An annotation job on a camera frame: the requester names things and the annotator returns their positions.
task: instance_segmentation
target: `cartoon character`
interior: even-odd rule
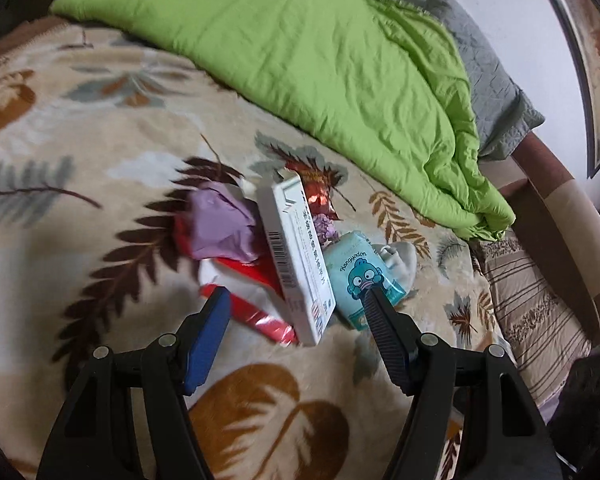
[[[349,273],[347,292],[354,300],[360,300],[360,296],[366,288],[382,282],[384,282],[384,276],[379,267],[371,265],[364,258],[358,258]]]

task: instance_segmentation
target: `quilted pillowcase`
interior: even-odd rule
[[[475,248],[518,371],[541,406],[561,389],[571,364],[589,354],[591,342],[513,231],[499,242],[478,242]]]
[[[532,128],[544,123],[544,116],[511,80],[480,28],[455,0],[427,0],[425,9],[458,45],[472,86],[479,156],[504,160]]]

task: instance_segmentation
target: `purple flower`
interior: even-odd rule
[[[324,247],[328,242],[332,242],[340,238],[336,231],[336,227],[327,215],[320,213],[314,216],[315,231],[318,234],[320,247]]]

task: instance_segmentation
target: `white box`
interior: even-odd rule
[[[258,208],[289,307],[289,319],[304,345],[317,345],[335,307],[300,176],[278,170],[283,181],[259,186]]]

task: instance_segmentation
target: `barcode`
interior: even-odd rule
[[[268,235],[271,251],[273,252],[273,259],[276,262],[276,268],[278,269],[278,275],[280,276],[280,282],[282,282],[283,286],[296,286],[296,280],[294,280],[293,273],[289,268],[289,257],[288,254],[286,254],[284,239],[277,231],[269,231]]]

